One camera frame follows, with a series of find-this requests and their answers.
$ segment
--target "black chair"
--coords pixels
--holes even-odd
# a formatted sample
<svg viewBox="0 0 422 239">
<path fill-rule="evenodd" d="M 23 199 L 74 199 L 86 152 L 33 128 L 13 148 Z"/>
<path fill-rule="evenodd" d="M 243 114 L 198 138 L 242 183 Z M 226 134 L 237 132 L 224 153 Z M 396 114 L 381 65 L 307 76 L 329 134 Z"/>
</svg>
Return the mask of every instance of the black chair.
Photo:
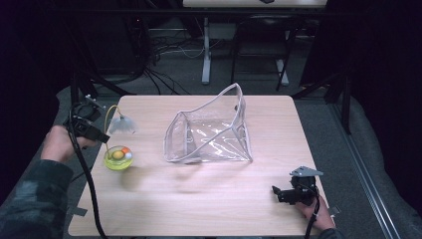
<svg viewBox="0 0 422 239">
<path fill-rule="evenodd" d="M 236 71 L 236 61 L 239 57 L 256 58 L 253 68 L 260 64 L 257 59 L 269 58 L 275 60 L 276 70 L 266 70 L 265 74 L 278 74 L 278 91 L 296 35 L 302 26 L 303 20 L 294 16 L 254 15 L 240 21 L 233 38 L 231 84 L 235 82 L 235 73 L 262 72 L 262 69 L 251 70 L 251 67 L 247 71 Z"/>
</svg>

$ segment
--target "transparent tote bag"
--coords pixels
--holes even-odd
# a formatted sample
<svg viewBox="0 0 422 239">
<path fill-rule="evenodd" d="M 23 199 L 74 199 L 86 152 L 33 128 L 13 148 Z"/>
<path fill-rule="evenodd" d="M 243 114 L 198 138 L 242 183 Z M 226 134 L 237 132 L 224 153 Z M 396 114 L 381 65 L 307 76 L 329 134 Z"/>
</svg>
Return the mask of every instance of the transparent tote bag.
<svg viewBox="0 0 422 239">
<path fill-rule="evenodd" d="M 252 161 L 245 106 L 241 88 L 233 84 L 205 105 L 179 112 L 165 135 L 165 159 L 178 163 Z"/>
</svg>

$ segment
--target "dark sleeve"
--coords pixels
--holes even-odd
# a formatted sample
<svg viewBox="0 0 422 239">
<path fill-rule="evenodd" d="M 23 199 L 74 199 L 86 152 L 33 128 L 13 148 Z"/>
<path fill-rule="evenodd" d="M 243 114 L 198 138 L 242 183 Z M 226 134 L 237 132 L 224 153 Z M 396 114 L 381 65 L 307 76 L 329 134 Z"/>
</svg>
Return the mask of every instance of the dark sleeve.
<svg viewBox="0 0 422 239">
<path fill-rule="evenodd" d="M 326 230 L 323 230 L 319 236 L 318 239 L 344 239 L 344 235 L 335 228 L 329 228 Z"/>
<path fill-rule="evenodd" d="M 0 238 L 62 238 L 73 172 L 39 160 L 0 212 Z"/>
</svg>

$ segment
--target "hand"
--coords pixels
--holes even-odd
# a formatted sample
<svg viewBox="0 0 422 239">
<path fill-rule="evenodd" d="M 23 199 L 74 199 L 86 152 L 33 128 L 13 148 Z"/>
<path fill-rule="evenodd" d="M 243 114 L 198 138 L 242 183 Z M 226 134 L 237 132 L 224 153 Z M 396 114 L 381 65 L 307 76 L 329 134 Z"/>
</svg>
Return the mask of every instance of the hand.
<svg viewBox="0 0 422 239">
<path fill-rule="evenodd" d="M 77 138 L 80 147 L 94 146 L 97 143 L 84 137 Z M 41 159 L 50 159 L 57 162 L 66 162 L 74 154 L 74 147 L 69 138 L 68 131 L 60 125 L 54 125 L 44 140 Z"/>
<path fill-rule="evenodd" d="M 317 199 L 314 199 L 314 202 L 311 206 L 306 206 L 301 202 L 297 202 L 295 204 L 296 208 L 298 208 L 305 217 L 310 220 L 310 218 L 314 214 L 314 210 L 316 208 Z M 314 227 L 323 231 L 329 228 L 335 228 L 334 222 L 332 221 L 331 216 L 329 216 L 328 208 L 326 207 L 325 200 L 320 196 L 319 197 L 319 212 L 316 217 L 316 222 L 314 222 Z"/>
</svg>

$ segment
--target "light wooden tabletop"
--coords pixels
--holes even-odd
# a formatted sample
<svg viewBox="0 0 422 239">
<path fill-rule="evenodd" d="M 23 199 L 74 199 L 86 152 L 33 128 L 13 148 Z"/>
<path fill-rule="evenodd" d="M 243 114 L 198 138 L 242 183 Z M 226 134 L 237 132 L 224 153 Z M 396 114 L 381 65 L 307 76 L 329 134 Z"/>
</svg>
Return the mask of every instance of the light wooden tabletop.
<svg viewBox="0 0 422 239">
<path fill-rule="evenodd" d="M 292 189 L 289 173 L 316 168 L 290 97 L 245 96 L 252 163 L 173 164 L 163 156 L 165 132 L 178 111 L 193 110 L 211 96 L 127 96 L 118 106 L 135 120 L 134 134 L 110 134 L 109 146 L 124 145 L 134 162 L 124 171 L 104 164 L 100 149 L 92 170 L 105 234 L 112 236 L 304 235 L 307 221 L 279 203 L 272 185 Z M 319 178 L 319 192 L 324 196 Z M 86 186 L 69 233 L 99 235 Z"/>
<path fill-rule="evenodd" d="M 275 0 L 266 4 L 260 0 L 183 0 L 184 7 L 193 8 L 323 8 L 326 0 Z"/>
</svg>

